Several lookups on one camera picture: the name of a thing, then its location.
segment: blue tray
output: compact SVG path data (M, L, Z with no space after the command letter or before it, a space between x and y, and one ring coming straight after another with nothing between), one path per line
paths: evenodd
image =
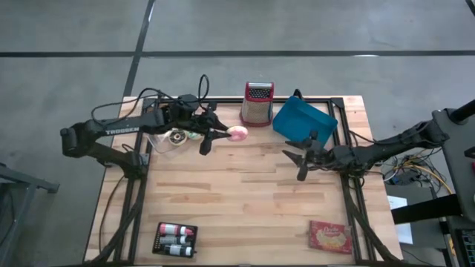
M322 146L327 143L338 121L296 96L291 96L272 122L274 131L293 142L301 142L310 131L317 131Z

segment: concrete floor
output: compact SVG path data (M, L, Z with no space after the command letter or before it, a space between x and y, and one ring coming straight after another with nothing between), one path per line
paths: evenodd
M0 52L134 51L146 5L0 0ZM463 0L162 0L144 50L473 50L474 25ZM61 183L57 195L36 196L15 266L81 262L104 169L64 157L59 129L121 100L131 61L0 58L0 125L9 126L0 130L0 162ZM473 99L474 68L472 56L141 59L131 95L145 87L195 93L202 73L213 96L240 96L248 80L273 81L278 95L362 95L378 139ZM448 176L442 155L433 161Z

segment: wires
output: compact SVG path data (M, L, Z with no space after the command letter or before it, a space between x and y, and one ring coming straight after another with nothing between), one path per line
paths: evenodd
M424 167L421 167L421 166L418 166L418 165L408 165L408 167L412 167L412 168L418 168L422 171L425 171L427 173L429 173L430 175L432 175L434 178L438 179L439 182L441 182L445 188L447 189L447 191L450 193L450 194L453 194L451 188L448 187L448 185L444 182L444 180L442 180L442 178L440 178L438 175L436 175L434 172L432 171L429 171L428 169L424 168Z
M134 150L134 148L132 148L130 145L127 145L127 144L122 144L121 146L122 148L124 148L126 152L130 152Z
M352 145L352 147L359 146L358 144L358 139L356 139L356 133L354 131L350 131L351 136L353 136L355 140L355 145Z
M391 170L386 173L386 175L388 175L391 171L393 171L393 174L390 177L384 179L384 181L386 182L391 180L398 175L399 171L404 172L406 170L410 170L418 173L418 178L412 178L411 182L419 182L421 186L422 182L429 182L430 186L434 188L436 193L439 193L441 187L443 186L450 194L453 194L452 190L446 183L447 178L434 167L432 161L430 160L430 156L439 153L442 149L432 149L429 154L422 156L422 153L427 150L428 149L423 149L417 154L406 155L400 160L400 162L399 159L394 157L392 164L385 164L393 166Z
M366 180L364 179L364 177L353 177L353 183L357 183L359 182L360 183L360 188L363 188L363 185L364 183L366 182Z
M118 189L120 182L124 179L125 176L120 177L119 182L117 182L116 186L114 189L112 189L111 195L109 196L109 199L107 200L107 204L105 204L105 210L104 214L102 215L102 220L101 224L99 226L99 253L102 252L102 245L101 245L101 239L102 239L102 227L104 226L104 221L105 221L105 216L107 215L107 211L109 209L109 205L111 204L112 197L115 195L116 190Z
M203 95L203 98L201 98L201 86L203 84L203 79L206 80L206 92L205 94ZM198 84L198 104L200 104L200 107L203 109L203 110L206 110L203 105L201 104L201 102L208 96L208 93L209 93L209 79L208 79L208 76L206 74L203 74L201 77L200 77L200 83Z
M412 256L414 259L418 260L419 262L425 263L425 264L427 264L427 265L429 265L429 266L433 266L432 264L430 264L430 263L428 263L428 262L426 262L426 261L424 261L424 260L419 259L418 257L416 257L414 254L410 253L409 251L406 251L406 250L404 250L404 249L402 249L402 248L401 248L401 250L404 251L404 252L406 252L407 254L409 254L409 255Z
M203 80L206 80L206 91L205 91L205 94L203 95L203 97L201 97L201 89L202 89L202 86L203 86ZM150 96L143 96L143 94L146 92L146 91L153 91L155 92L155 94L153 95L150 95ZM200 77L200 83L198 84L198 96L197 96L197 100L195 101L189 101L189 102L185 102L185 103L192 103L192 102L198 102L198 104L200 105L200 107L205 110L205 108L202 106L202 101L208 96L208 93L209 93L209 78L206 74L203 74L201 77ZM122 120L124 119L127 119L134 111L135 111L135 108L137 108L137 104L139 102L139 99L144 99L144 98L148 98L148 97L158 97L159 99L161 97L166 97L168 99L170 99L172 102L180 102L180 100L177 100L177 99L174 99L173 97L169 96L168 94L166 93L163 93L161 90L158 90L158 89L154 89L154 88L145 88L143 89L142 91L140 91L139 93L139 96L136 98L136 99L132 99L132 100L128 100L128 101L122 101L122 102L114 102L114 103L108 103L108 104L104 104L104 105L98 105L97 107L93 108L92 111L91 111L91 118L92 120L101 125L102 127L105 127L105 126L108 126L108 125L112 125L112 124L115 124L115 123L118 123L118 122L121 122ZM115 119L115 120L112 120L110 122L107 122L107 123L104 123L102 121L99 121L96 116L94 115L95 112L101 108L106 108L106 107L110 107L110 106L115 106L115 105L123 105L123 104L127 104L127 103L132 103L132 102L135 102L134 103L134 106L132 107L132 109L127 112L126 115L118 118L118 119Z
M11 208L11 214L12 214L12 223L10 224L10 226L8 226L8 230L5 233L5 236L0 241L0 248L3 246L3 243L5 242L8 235L10 234L10 231L12 230L13 225L15 224L15 220L16 220L15 219L16 218L16 216L15 216L15 205L13 204L13 195L12 195L12 192L10 190L8 190L8 194L10 195L10 208Z

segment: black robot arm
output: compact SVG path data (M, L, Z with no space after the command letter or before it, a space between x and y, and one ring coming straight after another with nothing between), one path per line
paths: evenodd
M104 136L144 132L147 134L164 134L172 128L179 128L204 135L200 154L210 152L212 141L229 137L228 129L214 113L216 104L210 103L199 115L196 96L191 94L179 96L170 104L161 105L160 96L154 106L141 116L121 119L89 119L61 129L62 153L70 157L92 156L99 163L114 163L123 169L127 178L139 179L145 174L142 159L135 151L122 152L96 142Z
M286 142L304 150L304 155L283 151L298 167L298 180L303 181L308 171L318 169L337 171L350 176L361 176L377 162L389 159L413 148L438 148L448 138L433 121L420 122L406 131L369 146L339 145L326 151L317 141L317 132L310 133L302 142Z

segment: wooden table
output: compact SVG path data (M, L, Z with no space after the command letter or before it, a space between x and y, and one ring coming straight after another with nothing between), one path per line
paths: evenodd
M362 97L343 98L350 129L371 138ZM323 112L328 111L326 105L314 106ZM131 107L132 103L123 105L120 116L130 111ZM274 104L274 113L280 107ZM240 105L218 104L217 115L225 125L239 125L239 110ZM136 109L135 114L139 112L140 108ZM338 126L338 130L342 137L341 126ZM113 148L122 150L122 143L134 146L135 136L115 136ZM309 172L305 182L297 181L297 168L281 153L284 148L292 150L284 144L284 140L269 126L250 128L249 136L243 142L216 140L208 156L199 155L199 142L193 141L168 153L153 151L135 263L353 263L352 255L308 248L309 220L347 224L341 182L339 175L324 171ZM333 141L329 140L327 148L331 148L332 144ZM359 140L359 144L368 145L363 140ZM99 252L99 224L105 204L121 176L119 168L110 168L105 172L86 260L94 258ZM381 176L368 175L365 179L363 192L370 224L391 252L402 258ZM102 246L119 224L125 184L122 182L119 185L111 201L103 228ZM197 225L200 228L194 259L151 253L157 224L161 221ZM124 259L130 231L131 227L125 237ZM358 235L361 250L366 253L361 229Z

